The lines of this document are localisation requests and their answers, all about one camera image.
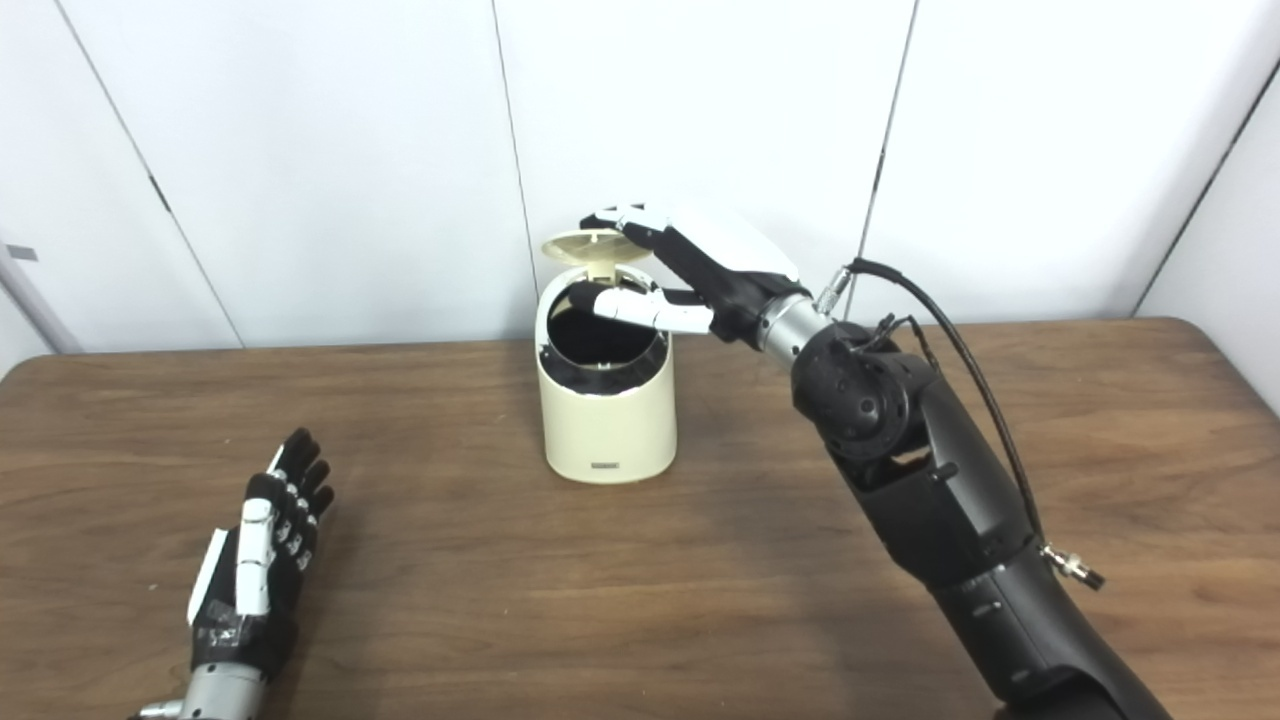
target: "white door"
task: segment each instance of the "white door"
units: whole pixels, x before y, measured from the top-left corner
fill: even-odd
[[[64,0],[248,346],[531,334],[488,0]]]
[[[239,345],[51,0],[0,0],[0,243],[59,350]]]
[[[1275,0],[922,1],[867,258],[956,320],[1129,315],[1277,49]]]

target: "black robotic arm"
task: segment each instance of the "black robotic arm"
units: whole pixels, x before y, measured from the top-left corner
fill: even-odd
[[[581,224],[653,250],[710,307],[712,332],[790,372],[796,410],[813,421],[890,556],[924,584],[1005,703],[997,717],[1167,720],[1055,570],[1094,588],[1101,577],[1046,543],[1034,505],[936,366],[886,332],[832,320],[776,246],[721,218],[618,206]],[[865,261],[850,269],[896,274]],[[580,284],[570,301],[589,311],[628,292]]]

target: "open lid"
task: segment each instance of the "open lid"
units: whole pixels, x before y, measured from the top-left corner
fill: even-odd
[[[543,255],[567,265],[586,265],[593,279],[616,281],[618,263],[634,263],[650,254],[618,231],[609,229],[571,231],[543,243]]]

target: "silver metal connector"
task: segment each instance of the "silver metal connector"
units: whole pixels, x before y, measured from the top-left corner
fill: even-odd
[[[1106,578],[1085,565],[1084,560],[1074,552],[1064,552],[1044,543],[1041,547],[1041,556],[1064,578],[1071,578],[1092,589],[1102,589],[1102,585],[1107,582]]]
[[[836,302],[840,301],[840,296],[845,293],[845,288],[849,287],[849,281],[852,278],[852,270],[841,265],[836,270],[836,274],[832,275],[831,282],[827,283],[827,287],[822,288],[822,295],[813,304],[814,309],[822,315],[831,315],[831,311],[836,307]]]
[[[138,711],[138,720],[177,720],[178,715],[182,714],[182,701],[180,700],[168,700],[165,702],[152,702],[146,705]]]

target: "robotic arm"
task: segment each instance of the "robotic arm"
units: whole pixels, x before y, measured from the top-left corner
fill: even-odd
[[[890,556],[924,584],[1005,703],[998,717],[1169,720],[1053,571],[1094,589],[1102,578],[1046,543],[1034,506],[942,374],[887,333],[826,314],[850,272],[909,281],[859,260],[837,273],[815,306],[795,265],[741,220],[617,206],[581,227],[616,229],[652,250],[709,307],[710,332],[790,372],[796,410],[813,421]],[[580,309],[636,322],[617,311],[634,302],[627,295],[643,297],[590,282],[568,297]],[[662,320],[640,314],[641,324],[684,329]]]
[[[187,606],[191,683],[183,700],[147,705],[142,719],[252,720],[297,642],[294,609],[333,502],[329,464],[305,428],[250,478],[239,524],[214,530]]]

